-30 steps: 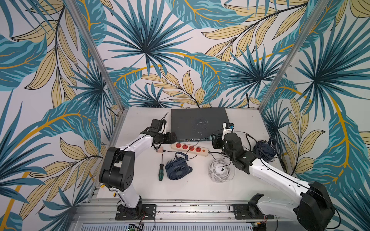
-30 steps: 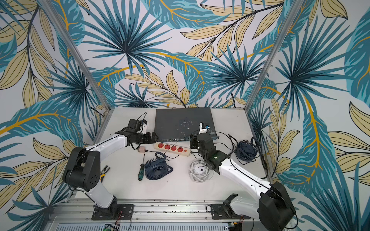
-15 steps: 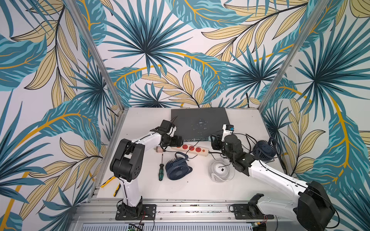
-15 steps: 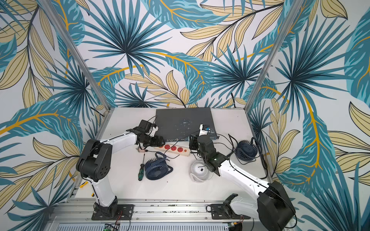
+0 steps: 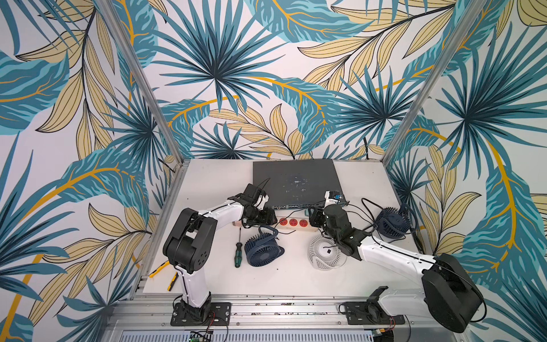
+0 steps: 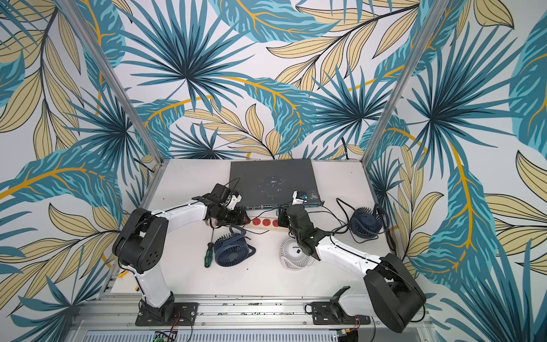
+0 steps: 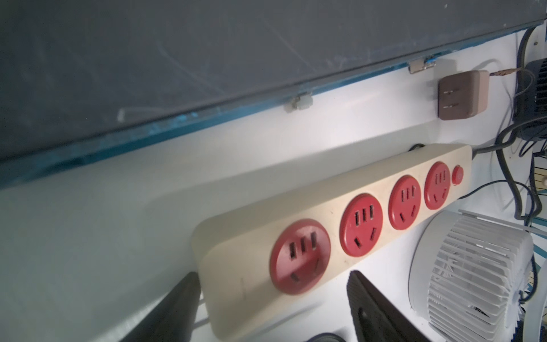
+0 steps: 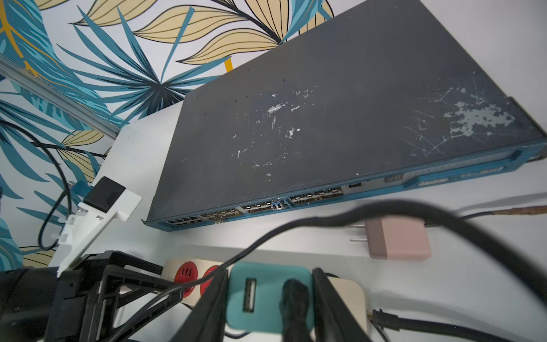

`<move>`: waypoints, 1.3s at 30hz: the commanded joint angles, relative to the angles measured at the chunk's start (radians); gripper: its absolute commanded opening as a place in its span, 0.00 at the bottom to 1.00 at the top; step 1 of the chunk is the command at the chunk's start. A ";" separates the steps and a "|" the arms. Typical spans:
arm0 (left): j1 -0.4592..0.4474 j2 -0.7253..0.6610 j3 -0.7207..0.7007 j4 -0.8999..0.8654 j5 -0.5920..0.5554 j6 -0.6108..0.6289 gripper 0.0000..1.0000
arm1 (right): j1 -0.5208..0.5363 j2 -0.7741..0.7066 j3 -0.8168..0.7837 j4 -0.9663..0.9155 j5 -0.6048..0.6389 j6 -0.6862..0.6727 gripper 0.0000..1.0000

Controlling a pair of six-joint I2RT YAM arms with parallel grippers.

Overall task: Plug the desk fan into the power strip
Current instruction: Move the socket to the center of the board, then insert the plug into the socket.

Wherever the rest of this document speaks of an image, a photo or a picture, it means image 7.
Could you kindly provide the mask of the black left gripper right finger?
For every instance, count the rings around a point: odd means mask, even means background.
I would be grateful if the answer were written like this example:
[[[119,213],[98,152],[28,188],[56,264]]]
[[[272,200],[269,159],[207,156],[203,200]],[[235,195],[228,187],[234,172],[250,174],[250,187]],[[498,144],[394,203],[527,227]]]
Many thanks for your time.
[[[346,290],[359,342],[428,340],[361,272],[350,272]]]

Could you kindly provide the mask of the beige red power strip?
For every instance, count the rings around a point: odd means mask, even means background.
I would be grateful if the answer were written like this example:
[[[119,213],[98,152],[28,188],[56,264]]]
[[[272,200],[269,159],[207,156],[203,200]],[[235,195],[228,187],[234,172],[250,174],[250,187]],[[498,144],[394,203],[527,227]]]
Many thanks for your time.
[[[431,144],[206,219],[192,235],[214,335],[238,341],[470,186],[472,149]]]

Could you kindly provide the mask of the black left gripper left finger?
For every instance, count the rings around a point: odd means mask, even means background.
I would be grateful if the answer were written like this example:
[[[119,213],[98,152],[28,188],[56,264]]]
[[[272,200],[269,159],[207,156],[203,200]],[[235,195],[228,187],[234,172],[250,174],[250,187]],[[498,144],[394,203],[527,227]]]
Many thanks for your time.
[[[198,273],[188,273],[122,340],[189,341],[199,306]]]

